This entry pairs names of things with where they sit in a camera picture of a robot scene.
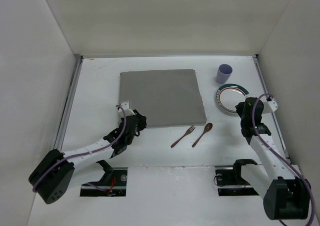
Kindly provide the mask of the grey cloth placemat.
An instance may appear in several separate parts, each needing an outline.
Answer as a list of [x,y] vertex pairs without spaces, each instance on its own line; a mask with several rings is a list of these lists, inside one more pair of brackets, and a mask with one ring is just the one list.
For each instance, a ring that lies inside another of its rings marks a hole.
[[120,73],[119,101],[146,116],[148,128],[203,125],[207,122],[195,70]]

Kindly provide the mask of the brown wooden spoon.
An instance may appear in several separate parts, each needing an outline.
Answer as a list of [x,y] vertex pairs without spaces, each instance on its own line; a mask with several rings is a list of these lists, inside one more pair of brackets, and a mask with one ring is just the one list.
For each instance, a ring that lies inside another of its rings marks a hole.
[[211,129],[213,128],[213,123],[207,123],[203,129],[202,134],[196,139],[196,141],[192,144],[192,148],[194,148],[197,143],[201,140],[201,138],[204,136],[204,134],[206,134],[207,132],[209,132]]

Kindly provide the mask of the left aluminium table rail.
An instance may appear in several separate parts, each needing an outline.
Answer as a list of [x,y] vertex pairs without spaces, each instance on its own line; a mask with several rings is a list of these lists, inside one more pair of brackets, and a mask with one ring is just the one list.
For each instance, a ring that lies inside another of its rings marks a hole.
[[67,126],[68,126],[68,121],[69,121],[69,117],[70,117],[70,113],[71,113],[71,109],[72,109],[72,104],[74,101],[76,88],[77,88],[79,77],[80,77],[83,56],[80,54],[74,54],[74,58],[75,58],[75,65],[74,65],[73,73],[72,73],[71,80],[69,83],[68,92],[66,95],[62,116],[61,116],[61,119],[59,122],[58,132],[55,137],[54,144],[51,147],[52,150],[53,149],[58,149],[58,150],[62,149]]

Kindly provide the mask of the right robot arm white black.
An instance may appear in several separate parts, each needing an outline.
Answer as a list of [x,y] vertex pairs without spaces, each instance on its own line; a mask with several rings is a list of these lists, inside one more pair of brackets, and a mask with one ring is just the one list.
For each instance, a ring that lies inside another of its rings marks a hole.
[[265,214],[270,220],[313,221],[315,213],[311,186],[277,150],[271,131],[262,122],[262,115],[273,113],[278,105],[271,95],[266,101],[247,97],[235,108],[240,116],[241,133],[255,151],[263,170],[252,159],[236,160],[233,173],[238,183],[249,183],[262,198]]

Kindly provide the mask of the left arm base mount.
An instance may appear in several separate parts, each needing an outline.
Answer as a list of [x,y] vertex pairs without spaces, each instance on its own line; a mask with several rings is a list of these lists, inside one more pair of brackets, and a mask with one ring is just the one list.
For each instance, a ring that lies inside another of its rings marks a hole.
[[125,197],[127,194],[128,168],[113,168],[101,160],[93,165],[97,173],[103,175],[97,180],[82,184],[80,197]]

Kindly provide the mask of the brown wooden fork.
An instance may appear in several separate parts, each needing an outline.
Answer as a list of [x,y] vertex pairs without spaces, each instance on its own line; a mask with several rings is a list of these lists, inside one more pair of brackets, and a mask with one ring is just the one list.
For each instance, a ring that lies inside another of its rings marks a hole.
[[189,127],[186,132],[179,138],[177,139],[170,147],[174,148],[184,137],[186,137],[187,135],[191,134],[194,130],[195,130],[195,126],[191,126]]

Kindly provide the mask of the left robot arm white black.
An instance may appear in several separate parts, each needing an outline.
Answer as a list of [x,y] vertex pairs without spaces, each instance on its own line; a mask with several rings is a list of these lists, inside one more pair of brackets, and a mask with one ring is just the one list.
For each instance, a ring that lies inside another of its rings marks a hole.
[[39,194],[46,204],[52,204],[71,187],[76,172],[92,164],[102,167],[101,179],[107,182],[113,168],[106,162],[123,153],[132,144],[140,131],[147,127],[146,116],[137,110],[125,110],[119,106],[122,113],[117,128],[97,142],[80,149],[61,152],[50,150],[28,178],[32,191]]

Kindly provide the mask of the white plate green rim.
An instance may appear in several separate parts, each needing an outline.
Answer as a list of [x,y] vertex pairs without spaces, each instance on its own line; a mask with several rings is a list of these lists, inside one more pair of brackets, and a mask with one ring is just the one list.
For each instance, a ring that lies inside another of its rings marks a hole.
[[222,111],[236,115],[236,106],[244,102],[249,94],[249,91],[241,85],[224,84],[217,89],[215,101]]

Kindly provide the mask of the lilac plastic cup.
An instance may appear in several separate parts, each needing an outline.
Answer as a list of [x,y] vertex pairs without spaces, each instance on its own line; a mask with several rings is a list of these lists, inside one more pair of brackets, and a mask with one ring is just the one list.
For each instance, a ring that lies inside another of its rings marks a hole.
[[216,82],[218,84],[224,84],[232,74],[233,69],[228,64],[222,64],[218,67],[217,74],[216,74]]

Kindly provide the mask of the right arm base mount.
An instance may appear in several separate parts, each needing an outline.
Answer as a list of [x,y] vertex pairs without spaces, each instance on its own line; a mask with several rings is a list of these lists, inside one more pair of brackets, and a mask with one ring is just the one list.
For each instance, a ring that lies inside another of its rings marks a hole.
[[262,166],[252,159],[238,159],[229,168],[218,167],[213,180],[220,196],[257,195],[264,198],[271,186]]

